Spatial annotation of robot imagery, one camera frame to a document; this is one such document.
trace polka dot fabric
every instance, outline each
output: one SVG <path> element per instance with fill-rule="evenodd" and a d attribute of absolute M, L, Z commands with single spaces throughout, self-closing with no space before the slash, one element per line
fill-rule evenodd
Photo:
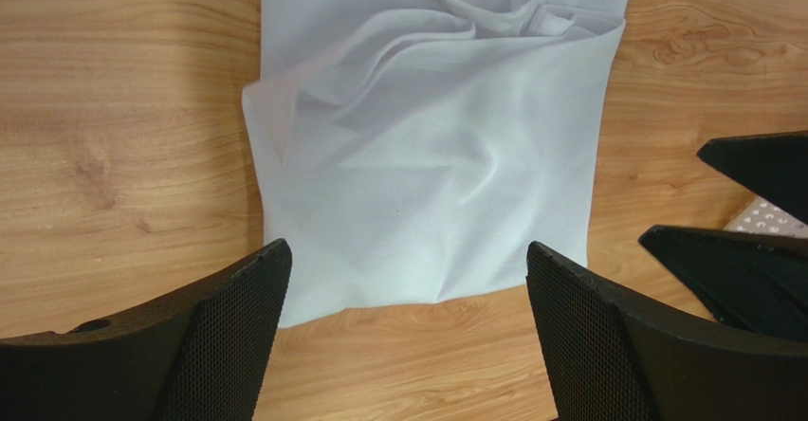
<path fill-rule="evenodd" d="M 730 231 L 808 238 L 808 227 L 763 198 L 755 198 L 726 225 Z"/>

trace white fabric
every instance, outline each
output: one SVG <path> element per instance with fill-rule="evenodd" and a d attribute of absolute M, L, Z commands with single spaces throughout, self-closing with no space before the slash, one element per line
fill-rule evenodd
<path fill-rule="evenodd" d="M 627 0 L 263 0 L 244 110 L 288 327 L 585 264 Z"/>

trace wood grain surface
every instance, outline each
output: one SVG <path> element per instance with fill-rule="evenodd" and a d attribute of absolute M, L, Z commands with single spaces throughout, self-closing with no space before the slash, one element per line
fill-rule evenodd
<path fill-rule="evenodd" d="M 262 243 L 240 97 L 260 0 L 0 0 L 0 337 L 145 302 Z M 808 0 L 631 0 L 607 94 L 590 266 L 704 308 L 635 243 L 752 196 L 712 137 L 808 128 Z M 256 420 L 555 415 L 526 291 L 281 331 Z"/>

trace black pointed object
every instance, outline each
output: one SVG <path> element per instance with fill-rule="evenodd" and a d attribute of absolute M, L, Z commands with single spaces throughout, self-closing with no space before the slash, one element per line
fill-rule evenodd
<path fill-rule="evenodd" d="M 69 333 L 0 339 L 0 419 L 251 419 L 290 268 L 276 241 Z"/>
<path fill-rule="evenodd" d="M 712 139 L 706 164 L 808 223 L 808 132 Z"/>
<path fill-rule="evenodd" d="M 808 240 L 656 226 L 639 242 L 721 323 L 808 342 Z"/>
<path fill-rule="evenodd" d="M 808 344 L 694 317 L 536 243 L 527 289 L 562 421 L 808 419 Z"/>

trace white cloth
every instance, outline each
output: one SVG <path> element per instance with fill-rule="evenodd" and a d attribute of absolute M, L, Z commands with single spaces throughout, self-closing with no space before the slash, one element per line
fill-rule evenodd
<path fill-rule="evenodd" d="M 585 264 L 627 0 L 263 0 L 244 111 L 288 327 Z"/>

